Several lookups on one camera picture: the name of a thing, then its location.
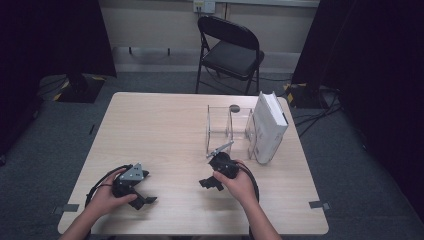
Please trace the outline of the clear acrylic book rack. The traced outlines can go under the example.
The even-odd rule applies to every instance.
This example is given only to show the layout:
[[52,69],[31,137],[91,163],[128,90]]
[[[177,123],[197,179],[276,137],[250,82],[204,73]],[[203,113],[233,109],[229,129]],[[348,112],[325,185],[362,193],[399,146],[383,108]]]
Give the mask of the clear acrylic book rack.
[[252,108],[242,108],[238,113],[229,107],[207,109],[206,153],[233,141],[225,152],[235,159],[254,159],[255,127]]

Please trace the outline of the white book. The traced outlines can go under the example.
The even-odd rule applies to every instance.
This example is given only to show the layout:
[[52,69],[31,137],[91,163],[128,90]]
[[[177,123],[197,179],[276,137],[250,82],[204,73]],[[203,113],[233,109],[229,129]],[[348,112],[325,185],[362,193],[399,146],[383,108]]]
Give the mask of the white book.
[[288,128],[288,120],[274,92],[261,92],[253,112],[255,144],[253,153],[260,164],[270,162]]

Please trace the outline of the black curtain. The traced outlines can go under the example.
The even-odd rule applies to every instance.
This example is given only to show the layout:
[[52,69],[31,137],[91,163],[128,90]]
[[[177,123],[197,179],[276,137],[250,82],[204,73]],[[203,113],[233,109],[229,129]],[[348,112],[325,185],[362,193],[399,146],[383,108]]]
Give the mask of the black curtain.
[[320,0],[292,81],[339,90],[424,221],[424,0]]
[[116,74],[99,0],[0,0],[0,156],[41,105],[51,75]]

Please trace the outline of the person's right hand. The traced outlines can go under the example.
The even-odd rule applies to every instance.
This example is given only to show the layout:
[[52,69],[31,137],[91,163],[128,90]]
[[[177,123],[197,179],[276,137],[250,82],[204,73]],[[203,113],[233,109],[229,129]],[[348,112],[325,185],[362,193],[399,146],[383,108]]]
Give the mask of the person's right hand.
[[247,167],[241,160],[237,160],[237,166],[240,167],[240,170],[234,179],[230,179],[218,171],[214,171],[213,176],[229,190],[244,209],[257,207],[259,202],[252,180],[247,174]]

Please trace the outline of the white wall power outlet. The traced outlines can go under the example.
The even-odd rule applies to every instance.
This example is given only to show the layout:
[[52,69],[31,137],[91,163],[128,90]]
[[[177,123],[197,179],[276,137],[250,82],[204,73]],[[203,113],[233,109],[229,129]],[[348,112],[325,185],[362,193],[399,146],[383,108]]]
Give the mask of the white wall power outlet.
[[193,12],[214,14],[216,2],[214,0],[193,0]]

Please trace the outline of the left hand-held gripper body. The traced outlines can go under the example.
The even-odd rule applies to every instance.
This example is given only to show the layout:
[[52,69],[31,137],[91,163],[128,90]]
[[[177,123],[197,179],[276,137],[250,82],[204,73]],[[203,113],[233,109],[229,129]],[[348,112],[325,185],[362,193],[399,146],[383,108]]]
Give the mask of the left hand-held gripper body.
[[141,195],[136,192],[134,187],[149,175],[147,170],[142,169],[142,165],[128,165],[126,170],[119,174],[112,184],[112,193],[115,197],[123,197],[129,194],[136,194],[138,198]]

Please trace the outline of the black folding chair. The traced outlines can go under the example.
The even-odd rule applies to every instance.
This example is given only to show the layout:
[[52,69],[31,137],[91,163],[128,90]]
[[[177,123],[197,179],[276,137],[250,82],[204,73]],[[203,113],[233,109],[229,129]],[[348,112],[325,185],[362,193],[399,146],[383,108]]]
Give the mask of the black folding chair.
[[256,35],[245,26],[215,16],[200,17],[197,26],[201,49],[195,92],[204,83],[200,79],[202,67],[245,81],[245,95],[252,82],[259,90],[259,69],[265,53],[260,49]]

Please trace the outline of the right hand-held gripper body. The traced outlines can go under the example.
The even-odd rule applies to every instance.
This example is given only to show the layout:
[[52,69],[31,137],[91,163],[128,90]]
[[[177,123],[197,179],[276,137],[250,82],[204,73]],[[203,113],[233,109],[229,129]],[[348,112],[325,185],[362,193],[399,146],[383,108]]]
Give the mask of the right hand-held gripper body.
[[230,141],[206,155],[206,157],[210,159],[209,165],[212,169],[220,172],[230,179],[234,179],[239,171],[237,163],[225,152],[225,149],[230,147],[232,144],[233,141]]

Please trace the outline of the black yellow-striped stand base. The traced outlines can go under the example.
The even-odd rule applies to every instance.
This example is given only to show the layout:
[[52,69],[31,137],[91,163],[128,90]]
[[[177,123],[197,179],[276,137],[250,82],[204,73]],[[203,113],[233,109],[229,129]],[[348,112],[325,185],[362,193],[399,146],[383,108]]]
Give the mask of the black yellow-striped stand base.
[[53,100],[69,103],[94,103],[104,83],[105,78],[100,76],[85,76],[81,73],[67,74],[65,83]]
[[293,108],[318,109],[321,107],[318,93],[306,83],[286,84],[284,91],[289,105]]

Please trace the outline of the person's left hand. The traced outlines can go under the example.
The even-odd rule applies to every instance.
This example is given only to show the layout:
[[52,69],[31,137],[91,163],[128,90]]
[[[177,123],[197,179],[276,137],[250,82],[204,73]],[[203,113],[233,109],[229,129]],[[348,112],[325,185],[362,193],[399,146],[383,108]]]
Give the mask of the person's left hand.
[[96,189],[93,198],[83,211],[83,215],[89,220],[97,221],[100,217],[110,213],[115,208],[128,204],[137,198],[135,194],[128,194],[123,197],[115,197],[113,195],[113,181],[121,172],[123,172],[123,169],[113,172]]

